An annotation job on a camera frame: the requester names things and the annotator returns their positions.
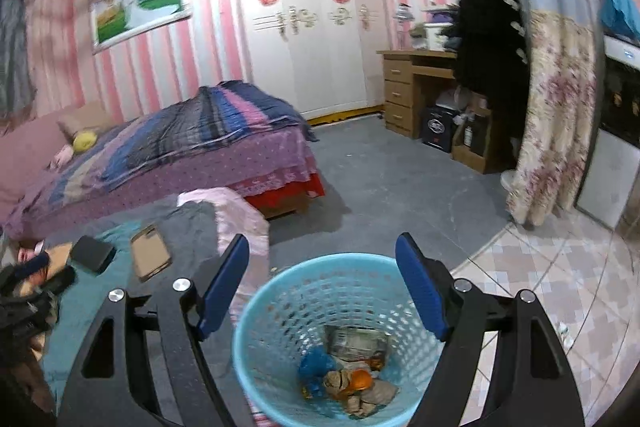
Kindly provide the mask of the orange tangerine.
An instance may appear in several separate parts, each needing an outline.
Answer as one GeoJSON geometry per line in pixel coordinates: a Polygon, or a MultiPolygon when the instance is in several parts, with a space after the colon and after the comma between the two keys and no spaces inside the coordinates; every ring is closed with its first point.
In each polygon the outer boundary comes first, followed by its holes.
{"type": "Polygon", "coordinates": [[[345,389],[348,395],[368,390],[374,384],[374,378],[367,369],[353,369],[348,374],[348,380],[349,383],[345,389]]]}

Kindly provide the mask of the blue plastic bag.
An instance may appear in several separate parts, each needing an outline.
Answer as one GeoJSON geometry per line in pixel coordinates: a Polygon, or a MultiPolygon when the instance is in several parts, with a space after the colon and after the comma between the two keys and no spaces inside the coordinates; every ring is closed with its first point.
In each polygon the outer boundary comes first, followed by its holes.
{"type": "Polygon", "coordinates": [[[300,391],[307,400],[323,398],[326,395],[323,380],[327,373],[335,371],[334,358],[321,346],[311,348],[299,362],[297,379],[300,391]]]}

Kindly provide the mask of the light blue trash basket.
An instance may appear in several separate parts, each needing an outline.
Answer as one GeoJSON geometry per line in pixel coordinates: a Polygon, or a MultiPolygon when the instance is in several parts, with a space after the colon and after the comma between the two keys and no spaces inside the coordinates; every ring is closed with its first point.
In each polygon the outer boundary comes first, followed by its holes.
{"type": "Polygon", "coordinates": [[[285,270],[257,291],[235,326],[233,367],[250,407],[271,426],[405,426],[426,390],[442,344],[424,329],[390,257],[334,254],[285,270]],[[306,371],[354,359],[337,355],[365,332],[384,340],[375,374],[390,404],[367,417],[345,411],[306,371]]]}

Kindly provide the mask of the teal towel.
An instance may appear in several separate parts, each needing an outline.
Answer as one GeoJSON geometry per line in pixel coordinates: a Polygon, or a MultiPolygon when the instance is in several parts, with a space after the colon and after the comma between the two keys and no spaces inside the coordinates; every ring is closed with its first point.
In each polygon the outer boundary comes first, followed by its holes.
{"type": "Polygon", "coordinates": [[[126,289],[131,281],[137,280],[132,267],[130,239],[141,229],[140,221],[126,221],[123,225],[93,234],[116,249],[114,259],[100,275],[94,275],[72,262],[77,279],[62,295],[58,324],[47,338],[46,354],[41,361],[44,379],[54,398],[55,411],[60,408],[64,387],[82,340],[108,292],[116,287],[126,289]]]}

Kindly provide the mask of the black wallet case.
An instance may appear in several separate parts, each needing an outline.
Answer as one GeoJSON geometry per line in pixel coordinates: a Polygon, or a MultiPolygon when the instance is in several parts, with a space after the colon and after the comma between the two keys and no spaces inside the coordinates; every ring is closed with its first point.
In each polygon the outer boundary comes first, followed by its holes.
{"type": "Polygon", "coordinates": [[[92,236],[81,236],[70,250],[70,260],[94,274],[102,274],[112,262],[116,247],[92,236]]]}

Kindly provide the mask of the grey blanket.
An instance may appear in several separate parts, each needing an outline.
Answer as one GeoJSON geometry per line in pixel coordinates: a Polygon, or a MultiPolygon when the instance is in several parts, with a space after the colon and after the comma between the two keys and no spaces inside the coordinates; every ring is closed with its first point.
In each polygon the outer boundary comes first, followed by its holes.
{"type": "MultiPolygon", "coordinates": [[[[166,204],[145,206],[128,216],[120,225],[126,221],[140,221],[142,229],[155,225],[171,255],[171,264],[147,281],[140,281],[134,273],[137,280],[131,281],[126,289],[122,288],[132,297],[150,295],[163,283],[172,282],[178,277],[193,277],[204,260],[224,253],[218,245],[216,210],[208,202],[188,202],[176,209],[171,209],[166,204]]],[[[216,385],[234,419],[231,426],[249,426],[253,422],[252,414],[231,367],[231,336],[230,323],[207,338],[203,351],[216,385]]],[[[163,414],[172,421],[169,426],[180,426],[177,423],[179,414],[175,400],[167,389],[165,367],[157,367],[153,375],[160,385],[160,407],[163,414]]]]}

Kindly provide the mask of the pink plush toy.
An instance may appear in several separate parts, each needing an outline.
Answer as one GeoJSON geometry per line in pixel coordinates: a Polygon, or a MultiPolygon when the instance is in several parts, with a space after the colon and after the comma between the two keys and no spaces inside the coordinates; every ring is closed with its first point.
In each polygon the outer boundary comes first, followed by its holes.
{"type": "Polygon", "coordinates": [[[74,148],[70,144],[65,144],[51,159],[48,165],[49,170],[60,170],[74,158],[74,148]]]}

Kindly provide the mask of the striped purple blue quilt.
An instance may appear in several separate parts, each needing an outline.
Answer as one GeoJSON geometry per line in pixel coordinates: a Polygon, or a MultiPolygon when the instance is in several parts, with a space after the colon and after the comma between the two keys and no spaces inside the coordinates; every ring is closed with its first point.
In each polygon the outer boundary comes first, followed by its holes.
{"type": "Polygon", "coordinates": [[[241,80],[201,87],[193,98],[141,116],[99,136],[42,190],[50,209],[111,192],[139,174],[186,156],[220,150],[262,132],[296,127],[314,142],[308,122],[288,102],[241,80]]]}

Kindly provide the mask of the purple bed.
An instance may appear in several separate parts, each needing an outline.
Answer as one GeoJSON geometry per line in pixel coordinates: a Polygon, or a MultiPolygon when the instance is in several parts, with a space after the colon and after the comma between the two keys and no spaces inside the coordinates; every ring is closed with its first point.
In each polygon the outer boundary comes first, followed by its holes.
{"type": "Polygon", "coordinates": [[[11,239],[43,239],[114,212],[197,188],[229,187],[262,211],[321,197],[311,143],[288,102],[250,83],[203,87],[193,98],[102,133],[89,150],[36,174],[1,219],[11,239]]]}

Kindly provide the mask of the black box under desk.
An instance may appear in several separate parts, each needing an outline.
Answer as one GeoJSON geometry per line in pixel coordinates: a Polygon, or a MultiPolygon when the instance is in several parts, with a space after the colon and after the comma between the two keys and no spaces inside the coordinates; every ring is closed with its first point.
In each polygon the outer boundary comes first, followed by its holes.
{"type": "Polygon", "coordinates": [[[445,107],[432,106],[421,115],[420,140],[423,144],[451,152],[452,140],[458,129],[456,118],[459,113],[445,107]]]}

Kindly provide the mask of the floral curtain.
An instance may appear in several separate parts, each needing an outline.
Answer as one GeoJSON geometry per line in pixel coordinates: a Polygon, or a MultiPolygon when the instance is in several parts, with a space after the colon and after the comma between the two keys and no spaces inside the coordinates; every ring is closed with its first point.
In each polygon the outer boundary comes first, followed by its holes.
{"type": "Polygon", "coordinates": [[[573,207],[587,168],[597,95],[588,0],[528,0],[529,95],[518,167],[506,200],[519,225],[538,227],[573,207]]]}

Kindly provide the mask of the framed wedding picture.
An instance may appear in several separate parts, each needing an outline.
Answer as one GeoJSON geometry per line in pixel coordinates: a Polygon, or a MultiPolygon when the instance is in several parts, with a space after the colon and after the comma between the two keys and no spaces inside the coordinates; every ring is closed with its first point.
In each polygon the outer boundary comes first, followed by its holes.
{"type": "Polygon", "coordinates": [[[193,13],[190,0],[92,0],[92,53],[147,31],[185,20],[193,13]]]}

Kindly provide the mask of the wooden desk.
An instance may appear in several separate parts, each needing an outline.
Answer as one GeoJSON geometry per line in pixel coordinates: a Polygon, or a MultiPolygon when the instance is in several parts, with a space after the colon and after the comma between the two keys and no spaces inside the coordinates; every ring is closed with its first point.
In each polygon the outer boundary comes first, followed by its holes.
{"type": "MultiPolygon", "coordinates": [[[[453,98],[456,93],[456,54],[429,50],[386,50],[379,54],[383,64],[385,126],[420,140],[424,109],[445,107],[442,105],[445,98],[453,98]]],[[[498,170],[498,161],[490,112],[474,101],[468,107],[476,121],[458,124],[451,152],[447,154],[479,173],[494,173],[498,170]]],[[[462,109],[449,109],[458,112],[459,116],[464,114],[462,109]]]]}

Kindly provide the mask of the black hanging coat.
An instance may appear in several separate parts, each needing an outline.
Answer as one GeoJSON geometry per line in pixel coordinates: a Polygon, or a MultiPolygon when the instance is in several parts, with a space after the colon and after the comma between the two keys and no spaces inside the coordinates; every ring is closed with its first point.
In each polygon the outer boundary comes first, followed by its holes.
{"type": "Polygon", "coordinates": [[[460,0],[454,73],[482,96],[504,153],[518,153],[529,94],[529,0],[460,0]]]}

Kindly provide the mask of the white wardrobe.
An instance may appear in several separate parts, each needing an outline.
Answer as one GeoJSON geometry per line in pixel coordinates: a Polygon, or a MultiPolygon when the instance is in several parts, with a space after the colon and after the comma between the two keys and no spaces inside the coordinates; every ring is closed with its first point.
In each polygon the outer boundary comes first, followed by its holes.
{"type": "Polygon", "coordinates": [[[383,0],[240,0],[253,81],[307,119],[379,106],[383,0]]]}

